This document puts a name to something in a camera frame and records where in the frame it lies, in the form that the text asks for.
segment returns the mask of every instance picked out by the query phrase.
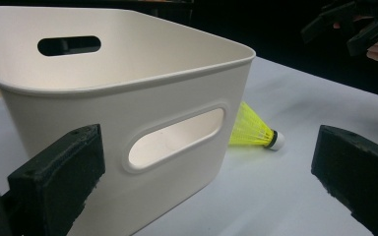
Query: badminton birdie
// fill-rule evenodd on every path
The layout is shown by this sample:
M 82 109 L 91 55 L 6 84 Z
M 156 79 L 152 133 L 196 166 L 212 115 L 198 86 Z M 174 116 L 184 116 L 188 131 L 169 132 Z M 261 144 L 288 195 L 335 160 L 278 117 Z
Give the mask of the badminton birdie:
M 284 145 L 284 135 L 269 126 L 242 101 L 229 139 L 232 146 L 264 146 L 278 150 Z

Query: table surface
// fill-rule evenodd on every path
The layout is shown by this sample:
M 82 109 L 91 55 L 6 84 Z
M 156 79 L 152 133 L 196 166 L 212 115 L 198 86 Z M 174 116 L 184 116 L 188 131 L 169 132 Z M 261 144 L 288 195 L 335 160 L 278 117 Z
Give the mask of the table surface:
M 310 170 L 321 125 L 378 144 L 378 95 L 256 57 L 243 99 L 284 147 L 229 147 L 212 183 L 136 235 L 372 235 Z M 1 194 L 26 156 L 0 98 Z

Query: oval cutout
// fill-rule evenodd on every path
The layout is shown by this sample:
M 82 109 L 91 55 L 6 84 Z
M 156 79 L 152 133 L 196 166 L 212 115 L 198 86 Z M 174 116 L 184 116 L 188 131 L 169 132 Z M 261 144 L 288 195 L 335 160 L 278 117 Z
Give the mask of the oval cutout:
M 142 171 L 213 136 L 221 128 L 223 116 L 218 108 L 141 137 L 130 149 L 130 167 Z
M 52 37 L 38 43 L 38 51 L 44 56 L 61 56 L 96 52 L 101 43 L 95 36 Z

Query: storage bin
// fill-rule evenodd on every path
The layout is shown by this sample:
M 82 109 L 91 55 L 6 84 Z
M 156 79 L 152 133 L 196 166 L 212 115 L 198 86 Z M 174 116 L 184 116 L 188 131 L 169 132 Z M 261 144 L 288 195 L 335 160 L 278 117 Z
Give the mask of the storage bin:
M 101 126 L 69 235 L 130 235 L 219 173 L 255 52 L 141 13 L 0 6 L 0 90 L 30 157 Z

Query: shuttlecock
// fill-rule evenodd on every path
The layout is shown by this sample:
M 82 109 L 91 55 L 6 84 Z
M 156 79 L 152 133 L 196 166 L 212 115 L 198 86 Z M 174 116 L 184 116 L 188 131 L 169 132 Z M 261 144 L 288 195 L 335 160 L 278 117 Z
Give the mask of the shuttlecock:
M 263 146 L 278 150 L 284 145 L 284 135 L 272 130 L 242 101 L 229 139 L 232 146 Z

